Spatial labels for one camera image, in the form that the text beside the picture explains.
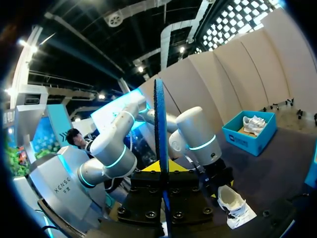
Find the shoe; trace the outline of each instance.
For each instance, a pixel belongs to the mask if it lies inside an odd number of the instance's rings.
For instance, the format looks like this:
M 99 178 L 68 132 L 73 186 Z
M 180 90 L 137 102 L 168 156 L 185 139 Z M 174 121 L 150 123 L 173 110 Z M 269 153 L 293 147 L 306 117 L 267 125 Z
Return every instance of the shoe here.
M 218 203 L 226 212 L 227 224 L 231 229 L 235 229 L 257 216 L 246 200 L 243 200 L 240 194 L 227 185 L 218 188 Z
M 263 118 L 254 116 L 253 118 L 243 117 L 244 132 L 253 133 L 258 136 L 263 128 L 266 126 L 266 122 Z

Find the yellow marker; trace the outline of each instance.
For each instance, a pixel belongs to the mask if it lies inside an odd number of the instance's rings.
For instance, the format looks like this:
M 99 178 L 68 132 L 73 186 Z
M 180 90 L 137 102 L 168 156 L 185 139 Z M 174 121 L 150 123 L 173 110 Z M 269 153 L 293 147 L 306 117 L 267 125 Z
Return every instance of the yellow marker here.
M 181 172 L 188 171 L 187 169 L 185 169 L 184 167 L 178 165 L 177 163 L 175 163 L 174 161 L 172 161 L 170 159 L 168 160 L 168 166 L 169 166 L 169 171 L 170 172 L 174 172 L 175 170 L 178 170 L 178 171 L 181 171 Z M 150 172 L 152 170 L 154 170 L 156 172 L 160 172 L 159 161 L 156 161 L 155 163 L 153 163 L 150 166 L 146 167 L 142 171 Z

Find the shoe box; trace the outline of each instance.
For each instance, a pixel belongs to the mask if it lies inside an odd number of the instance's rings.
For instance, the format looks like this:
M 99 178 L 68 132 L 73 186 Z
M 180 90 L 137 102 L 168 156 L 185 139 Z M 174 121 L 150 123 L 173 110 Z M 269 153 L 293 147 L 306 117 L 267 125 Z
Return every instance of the shoe box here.
M 243 131 L 243 117 L 263 118 L 266 126 L 258 136 Z M 276 132 L 276 117 L 274 113 L 241 111 L 231 121 L 222 127 L 226 141 L 243 149 L 254 156 L 258 156 L 266 147 Z

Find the person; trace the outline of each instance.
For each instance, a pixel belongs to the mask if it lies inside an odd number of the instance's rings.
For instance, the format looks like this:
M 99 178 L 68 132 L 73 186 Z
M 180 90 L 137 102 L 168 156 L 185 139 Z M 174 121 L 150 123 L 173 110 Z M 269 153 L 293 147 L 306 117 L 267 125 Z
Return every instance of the person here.
M 79 130 L 72 128 L 66 135 L 68 144 L 77 146 L 78 149 L 84 150 L 90 159 L 94 158 L 90 153 L 90 146 L 93 140 L 85 139 Z M 130 178 L 113 178 L 104 181 L 106 192 L 116 201 L 122 203 L 131 187 Z
M 90 139 L 85 139 L 79 130 L 76 128 L 68 130 L 66 140 L 68 144 L 77 146 L 78 149 L 84 150 L 90 159 L 93 158 L 93 156 L 90 154 L 90 146 L 93 141 Z

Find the robotic arm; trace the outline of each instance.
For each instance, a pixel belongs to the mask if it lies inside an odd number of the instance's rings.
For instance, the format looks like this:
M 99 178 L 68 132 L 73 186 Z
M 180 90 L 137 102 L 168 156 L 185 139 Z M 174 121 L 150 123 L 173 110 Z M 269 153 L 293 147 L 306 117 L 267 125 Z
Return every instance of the robotic arm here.
M 100 134 L 92 143 L 90 152 L 95 158 L 78 169 L 81 183 L 86 187 L 94 187 L 105 180 L 132 174 L 137 159 L 123 144 L 123 139 L 130 132 L 135 119 L 154 124 L 154 113 L 154 110 L 146 108 L 144 97 L 126 106 L 106 129 L 106 133 Z M 175 151 L 193 151 L 202 166 L 220 158 L 221 149 L 202 108 L 194 107 L 177 118 L 167 114 L 166 121 L 167 131 L 172 133 L 169 143 Z

